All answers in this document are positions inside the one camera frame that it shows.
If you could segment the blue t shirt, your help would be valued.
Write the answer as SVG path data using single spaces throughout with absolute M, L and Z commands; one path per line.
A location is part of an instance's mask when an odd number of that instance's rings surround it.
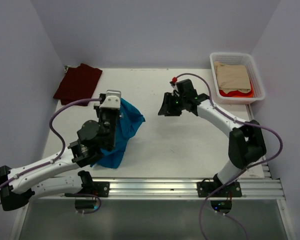
M 120 103 L 120 113 L 123 114 L 123 118 L 117 121 L 115 149 L 112 151 L 102 149 L 103 158 L 92 163 L 91 168 L 99 165 L 104 168 L 117 169 L 123 160 L 128 141 L 136 135 L 142 123 L 146 121 L 140 111 L 123 98 Z

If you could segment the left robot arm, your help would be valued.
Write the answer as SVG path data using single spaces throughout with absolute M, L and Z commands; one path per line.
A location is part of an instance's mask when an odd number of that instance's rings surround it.
M 0 205 L 6 212 L 20 209 L 30 201 L 65 193 L 74 197 L 97 198 L 96 188 L 88 171 L 104 157 L 104 151 L 116 146 L 117 123 L 121 116 L 122 93 L 107 90 L 98 98 L 84 98 L 71 102 L 49 120 L 50 130 L 60 139 L 61 150 L 34 163 L 10 168 L 0 167 Z M 53 126 L 55 118 L 68 108 L 95 102 L 98 120 L 88 120 L 77 131 L 77 140 L 66 145 L 64 138 Z

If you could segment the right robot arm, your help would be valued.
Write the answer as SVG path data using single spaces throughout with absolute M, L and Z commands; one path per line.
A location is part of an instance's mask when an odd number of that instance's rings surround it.
M 186 110 L 207 120 L 228 137 L 228 162 L 213 177 L 212 190 L 217 196 L 225 196 L 230 190 L 230 179 L 239 174 L 251 163 L 258 161 L 266 152 L 262 130 L 257 121 L 250 125 L 243 119 L 219 107 L 205 93 L 198 94 L 191 80 L 170 81 L 172 92 L 165 92 L 159 116 L 179 117 Z

